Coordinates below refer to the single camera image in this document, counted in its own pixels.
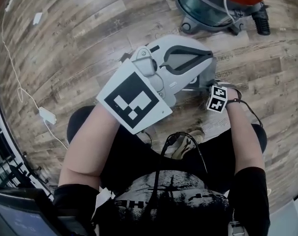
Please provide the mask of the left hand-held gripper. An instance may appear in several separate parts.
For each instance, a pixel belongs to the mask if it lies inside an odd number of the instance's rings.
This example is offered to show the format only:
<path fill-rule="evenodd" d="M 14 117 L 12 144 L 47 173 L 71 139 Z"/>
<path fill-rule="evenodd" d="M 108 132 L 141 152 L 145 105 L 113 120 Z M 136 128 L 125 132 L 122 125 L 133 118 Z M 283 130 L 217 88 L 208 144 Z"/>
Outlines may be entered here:
<path fill-rule="evenodd" d="M 143 74 L 155 72 L 153 59 L 161 66 L 158 74 L 164 84 L 163 99 Z M 182 64 L 185 64 L 182 70 L 171 67 Z M 212 51 L 193 38 L 166 35 L 147 47 L 139 47 L 126 58 L 96 99 L 131 134 L 137 134 L 169 116 L 170 107 L 177 101 L 175 94 L 195 78 L 199 79 L 198 90 L 207 90 L 213 84 Z"/>

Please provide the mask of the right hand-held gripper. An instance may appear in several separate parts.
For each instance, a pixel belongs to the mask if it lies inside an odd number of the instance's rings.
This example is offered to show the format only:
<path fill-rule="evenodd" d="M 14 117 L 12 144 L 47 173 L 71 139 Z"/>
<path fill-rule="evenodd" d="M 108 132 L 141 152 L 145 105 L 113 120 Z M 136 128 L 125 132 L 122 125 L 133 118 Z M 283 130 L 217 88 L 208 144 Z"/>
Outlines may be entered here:
<path fill-rule="evenodd" d="M 216 60 L 212 59 L 210 65 L 195 77 L 182 91 L 207 92 L 209 94 L 207 110 L 222 113 L 227 101 L 227 87 L 219 85 L 215 80 Z"/>

